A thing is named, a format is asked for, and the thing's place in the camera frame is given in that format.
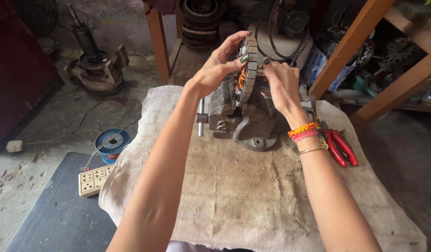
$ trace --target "red pliers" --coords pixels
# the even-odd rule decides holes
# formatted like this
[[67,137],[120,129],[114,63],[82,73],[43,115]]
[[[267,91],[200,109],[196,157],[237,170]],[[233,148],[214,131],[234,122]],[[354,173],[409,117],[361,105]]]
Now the red pliers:
[[336,145],[338,145],[341,150],[345,153],[347,159],[349,162],[351,162],[352,166],[358,166],[358,160],[356,156],[354,155],[354,152],[352,148],[347,144],[345,140],[338,134],[337,129],[329,129],[327,126],[327,123],[323,119],[318,119],[319,124],[321,125],[323,129],[323,133],[326,139],[327,145],[329,145],[329,152],[330,155],[337,161],[337,163],[345,168],[348,164],[342,157],[342,155],[338,152]]

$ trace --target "power strip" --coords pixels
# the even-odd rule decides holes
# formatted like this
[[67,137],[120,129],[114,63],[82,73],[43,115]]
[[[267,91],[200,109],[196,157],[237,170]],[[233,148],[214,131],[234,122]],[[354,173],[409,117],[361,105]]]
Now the power strip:
[[114,164],[109,164],[78,175],[78,194],[87,198],[101,191],[108,174],[113,170]]

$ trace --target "blue spool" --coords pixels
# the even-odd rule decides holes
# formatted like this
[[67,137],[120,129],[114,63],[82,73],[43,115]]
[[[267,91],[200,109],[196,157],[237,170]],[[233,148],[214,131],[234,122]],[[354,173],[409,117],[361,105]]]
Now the blue spool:
[[102,154],[102,160],[108,165],[114,164],[116,159],[111,159],[108,155],[116,155],[123,151],[124,147],[130,143],[130,134],[123,130],[118,134],[121,129],[109,129],[100,134],[94,141],[94,148],[98,148],[101,144],[105,143],[115,135],[117,135],[110,142],[106,143],[98,152]]

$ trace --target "plug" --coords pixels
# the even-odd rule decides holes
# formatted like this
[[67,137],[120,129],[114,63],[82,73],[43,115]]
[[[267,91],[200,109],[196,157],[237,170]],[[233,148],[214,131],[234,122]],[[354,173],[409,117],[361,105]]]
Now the plug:
[[22,141],[21,140],[9,141],[7,143],[6,149],[8,152],[20,152],[22,151]]

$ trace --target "dirty floor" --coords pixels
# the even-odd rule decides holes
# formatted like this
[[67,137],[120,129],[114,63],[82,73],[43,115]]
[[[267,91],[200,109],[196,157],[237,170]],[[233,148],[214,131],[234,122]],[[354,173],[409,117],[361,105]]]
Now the dirty floor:
[[[80,54],[79,51],[57,50],[51,55],[60,76],[63,67]],[[129,66],[123,69],[124,82],[116,94],[130,94],[140,101],[149,88],[160,83],[154,56],[129,56]],[[3,141],[22,140],[25,143],[47,140],[74,129],[85,110],[105,98],[101,94],[65,84],[44,99]],[[102,103],[85,118],[74,135],[52,144],[27,145],[22,152],[0,150],[0,252],[4,251],[17,232],[40,193],[67,152],[91,154],[94,140],[102,132],[122,128],[141,113],[134,100],[118,99]],[[134,138],[137,125],[127,128]]]
[[[58,69],[78,51],[59,50],[53,56]],[[142,100],[159,85],[152,56],[130,57],[119,94]],[[57,137],[73,129],[88,106],[104,96],[65,81],[45,99],[6,140],[33,142]],[[356,108],[342,106],[347,113]],[[138,117],[133,100],[109,101],[94,109],[82,128],[57,143],[25,146],[22,152],[0,151],[0,252],[3,252],[68,151],[91,154],[95,137],[123,127]],[[134,137],[137,126],[127,131]],[[431,114],[392,111],[358,131],[358,138],[376,175],[395,201],[427,236],[431,251]]]

